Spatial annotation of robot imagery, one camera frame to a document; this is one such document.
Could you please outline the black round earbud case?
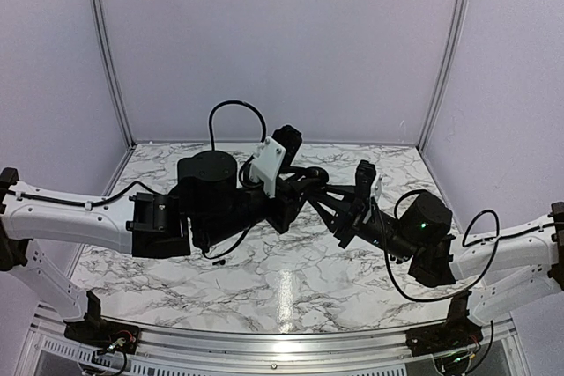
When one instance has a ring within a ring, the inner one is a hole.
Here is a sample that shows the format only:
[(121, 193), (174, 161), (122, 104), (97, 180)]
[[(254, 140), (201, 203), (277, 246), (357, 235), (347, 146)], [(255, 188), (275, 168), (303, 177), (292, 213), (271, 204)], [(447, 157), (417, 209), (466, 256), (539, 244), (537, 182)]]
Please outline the black round earbud case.
[(308, 180), (316, 181), (322, 185), (327, 184), (330, 178), (327, 171), (319, 166), (307, 167), (304, 171), (304, 176)]

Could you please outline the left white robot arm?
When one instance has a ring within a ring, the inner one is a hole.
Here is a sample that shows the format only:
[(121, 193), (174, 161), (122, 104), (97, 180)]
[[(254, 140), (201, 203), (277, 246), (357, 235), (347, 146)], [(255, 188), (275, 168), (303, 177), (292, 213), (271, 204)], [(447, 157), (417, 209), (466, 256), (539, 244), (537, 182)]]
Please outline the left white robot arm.
[(1, 174), (1, 269), (48, 302), (93, 345), (110, 339), (100, 300), (77, 287), (41, 250), (40, 240), (104, 247), (137, 258), (187, 256), (258, 223), (285, 232), (328, 174), (294, 166), (283, 148), (263, 152), (241, 173), (227, 152), (181, 159), (166, 194), (138, 182), (111, 197), (49, 192), (23, 182), (13, 168)]

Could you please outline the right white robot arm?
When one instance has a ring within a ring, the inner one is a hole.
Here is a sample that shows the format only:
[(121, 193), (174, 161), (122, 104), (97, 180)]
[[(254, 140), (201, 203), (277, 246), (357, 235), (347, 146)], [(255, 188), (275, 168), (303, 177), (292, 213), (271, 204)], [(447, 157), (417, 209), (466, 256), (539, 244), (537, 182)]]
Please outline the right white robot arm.
[(427, 288), (469, 280), (446, 295), (461, 304), (442, 322), (436, 339), (456, 347), (471, 333), (471, 323), (485, 325), (502, 314), (563, 291), (563, 204), (524, 225), (491, 232), (465, 232), (461, 240), (450, 231), (452, 212), (427, 190), (409, 192), (412, 203), (403, 215), (382, 212), (377, 201), (349, 186), (327, 188), (309, 198), (328, 230), (347, 247), (359, 237), (383, 251), (385, 265), (408, 263), (408, 274)]

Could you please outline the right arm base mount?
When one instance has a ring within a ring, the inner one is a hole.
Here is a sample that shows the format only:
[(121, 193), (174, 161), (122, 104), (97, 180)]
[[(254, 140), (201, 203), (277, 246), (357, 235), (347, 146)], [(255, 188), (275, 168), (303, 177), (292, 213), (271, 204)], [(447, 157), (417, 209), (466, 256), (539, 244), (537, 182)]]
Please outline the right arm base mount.
[(405, 345), (414, 357), (458, 349), (483, 340), (481, 326), (469, 318), (470, 293), (451, 299), (443, 323), (408, 329)]

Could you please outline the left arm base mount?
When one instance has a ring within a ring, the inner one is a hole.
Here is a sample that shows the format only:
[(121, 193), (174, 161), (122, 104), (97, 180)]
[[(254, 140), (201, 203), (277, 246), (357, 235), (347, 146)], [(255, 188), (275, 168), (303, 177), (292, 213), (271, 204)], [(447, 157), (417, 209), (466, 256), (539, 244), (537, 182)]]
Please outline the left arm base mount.
[(74, 320), (64, 319), (64, 336), (72, 341), (84, 343), (109, 351), (109, 346), (119, 339), (124, 345), (117, 345), (117, 350), (134, 354), (137, 350), (140, 327), (111, 321), (101, 316), (100, 299), (91, 291), (85, 293), (86, 309)]

